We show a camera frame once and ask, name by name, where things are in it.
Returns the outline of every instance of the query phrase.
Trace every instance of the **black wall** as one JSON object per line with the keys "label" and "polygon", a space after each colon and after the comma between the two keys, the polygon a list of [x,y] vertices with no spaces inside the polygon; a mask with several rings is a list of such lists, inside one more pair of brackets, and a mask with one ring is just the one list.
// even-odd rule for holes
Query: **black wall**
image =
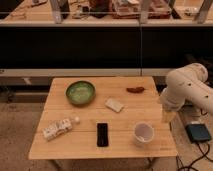
{"label": "black wall", "polygon": [[213,58],[212,27],[0,27],[0,68],[171,68]]}

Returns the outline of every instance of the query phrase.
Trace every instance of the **concrete floor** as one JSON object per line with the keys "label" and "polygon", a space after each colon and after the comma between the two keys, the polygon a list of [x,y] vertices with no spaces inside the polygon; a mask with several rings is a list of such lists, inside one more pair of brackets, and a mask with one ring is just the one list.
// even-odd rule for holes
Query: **concrete floor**
{"label": "concrete floor", "polygon": [[[29,96],[15,98],[7,103],[0,94],[0,171],[55,171],[47,161],[28,160],[28,153],[36,127],[38,125],[45,97]],[[193,111],[184,108],[180,115]],[[213,133],[213,117],[201,118]],[[172,121],[172,133],[177,144],[179,156],[185,165],[200,156],[197,147],[191,144],[185,133],[183,124],[177,115]],[[213,158],[213,149],[209,157]],[[61,160],[59,163],[65,170],[74,171],[141,171],[147,164],[146,159],[101,159],[101,160]],[[200,171],[212,171],[213,164],[201,160],[194,165]],[[153,168],[154,171],[177,170],[174,157],[161,158]]]}

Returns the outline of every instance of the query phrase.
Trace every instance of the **green bowl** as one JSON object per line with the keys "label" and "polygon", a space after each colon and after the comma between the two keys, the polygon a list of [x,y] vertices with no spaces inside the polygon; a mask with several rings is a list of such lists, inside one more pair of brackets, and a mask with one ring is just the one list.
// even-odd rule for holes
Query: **green bowl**
{"label": "green bowl", "polygon": [[66,96],[74,105],[85,105],[94,99],[95,87],[88,81],[77,81],[67,88]]}

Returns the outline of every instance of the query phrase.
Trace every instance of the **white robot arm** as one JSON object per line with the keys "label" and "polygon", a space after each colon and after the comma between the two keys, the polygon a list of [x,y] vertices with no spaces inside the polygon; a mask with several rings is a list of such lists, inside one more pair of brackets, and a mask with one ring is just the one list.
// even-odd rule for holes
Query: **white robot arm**
{"label": "white robot arm", "polygon": [[163,108],[178,111],[187,99],[209,114],[213,114],[213,89],[204,83],[207,78],[207,69],[199,63],[169,72],[166,76],[167,87],[160,95]]}

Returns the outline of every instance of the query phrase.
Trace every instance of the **white cup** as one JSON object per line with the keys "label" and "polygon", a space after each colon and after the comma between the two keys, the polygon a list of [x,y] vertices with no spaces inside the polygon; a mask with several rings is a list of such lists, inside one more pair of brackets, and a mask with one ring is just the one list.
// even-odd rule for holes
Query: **white cup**
{"label": "white cup", "polygon": [[154,138],[154,128],[144,122],[137,123],[134,129],[134,141],[136,145],[151,142]]}

